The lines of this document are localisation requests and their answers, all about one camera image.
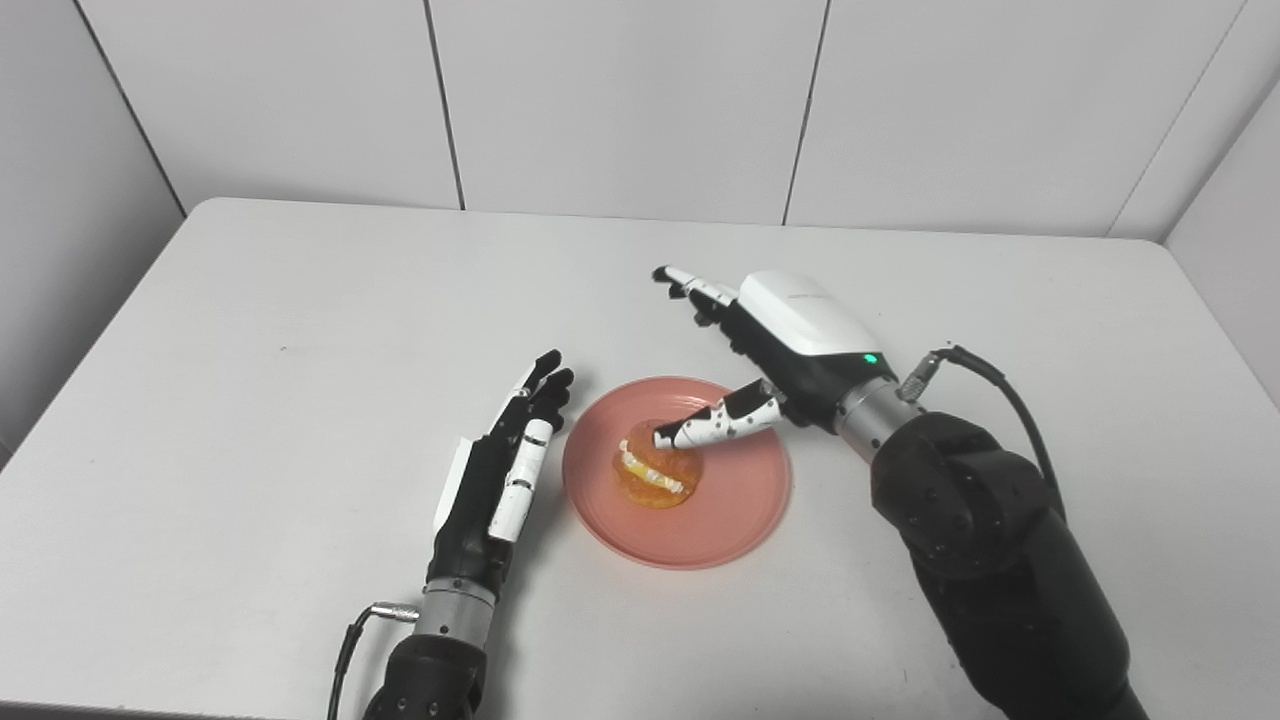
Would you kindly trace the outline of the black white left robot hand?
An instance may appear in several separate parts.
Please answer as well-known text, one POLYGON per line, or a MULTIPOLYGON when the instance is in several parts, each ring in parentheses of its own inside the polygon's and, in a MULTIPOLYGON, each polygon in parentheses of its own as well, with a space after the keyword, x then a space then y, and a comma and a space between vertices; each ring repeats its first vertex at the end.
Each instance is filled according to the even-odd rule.
POLYGON ((462 439, 434 520, 426 580, 499 598, 552 438, 564 427, 573 370, 553 348, 521 374, 488 433, 462 439))

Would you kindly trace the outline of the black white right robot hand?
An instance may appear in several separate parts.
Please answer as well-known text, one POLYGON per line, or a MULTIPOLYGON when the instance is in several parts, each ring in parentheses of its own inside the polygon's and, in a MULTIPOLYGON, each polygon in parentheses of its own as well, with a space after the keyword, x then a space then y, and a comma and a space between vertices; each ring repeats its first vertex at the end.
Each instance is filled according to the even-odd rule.
POLYGON ((919 411, 892 398, 899 378, 881 343, 815 281, 790 272, 754 272, 737 290, 672 265, 652 278, 695 309, 699 327, 717 327, 762 378, 709 407, 653 430, 658 448, 700 448, 771 429, 781 421, 840 437, 867 462, 919 411))

